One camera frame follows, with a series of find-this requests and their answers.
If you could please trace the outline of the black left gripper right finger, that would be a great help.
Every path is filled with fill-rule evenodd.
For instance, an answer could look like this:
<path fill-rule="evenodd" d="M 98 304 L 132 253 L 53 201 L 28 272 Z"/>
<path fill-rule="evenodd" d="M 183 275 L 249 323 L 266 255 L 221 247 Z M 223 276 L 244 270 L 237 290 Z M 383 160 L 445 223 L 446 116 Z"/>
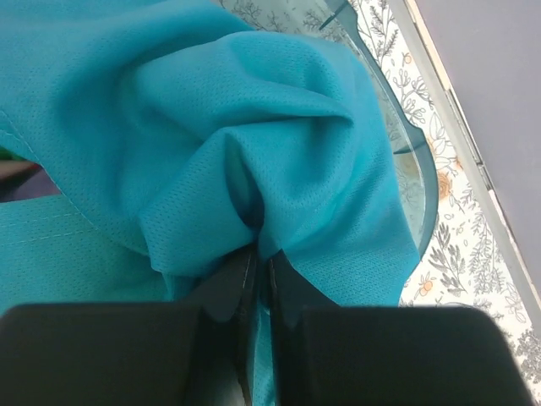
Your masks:
<path fill-rule="evenodd" d="M 468 306 L 345 307 L 269 263 L 280 405 L 529 405 L 493 320 Z"/>

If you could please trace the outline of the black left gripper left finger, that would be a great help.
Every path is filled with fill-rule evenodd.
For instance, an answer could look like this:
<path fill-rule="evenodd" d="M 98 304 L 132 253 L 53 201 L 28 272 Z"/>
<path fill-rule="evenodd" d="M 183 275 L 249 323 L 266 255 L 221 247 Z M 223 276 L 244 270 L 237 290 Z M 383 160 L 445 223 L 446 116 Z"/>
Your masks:
<path fill-rule="evenodd" d="M 4 405 L 250 405 L 257 252 L 174 302 L 24 304 L 1 319 Z"/>

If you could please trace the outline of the teal t-shirt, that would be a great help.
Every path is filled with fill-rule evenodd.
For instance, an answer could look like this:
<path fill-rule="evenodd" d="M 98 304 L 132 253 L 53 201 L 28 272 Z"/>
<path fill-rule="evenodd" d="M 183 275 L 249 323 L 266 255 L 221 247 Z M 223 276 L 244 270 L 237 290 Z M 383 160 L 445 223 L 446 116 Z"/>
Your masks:
<path fill-rule="evenodd" d="M 276 401 L 269 263 L 397 307 L 419 254 L 352 51 L 211 1 L 1 4 L 1 319 L 174 302 L 257 252 L 253 402 Z"/>

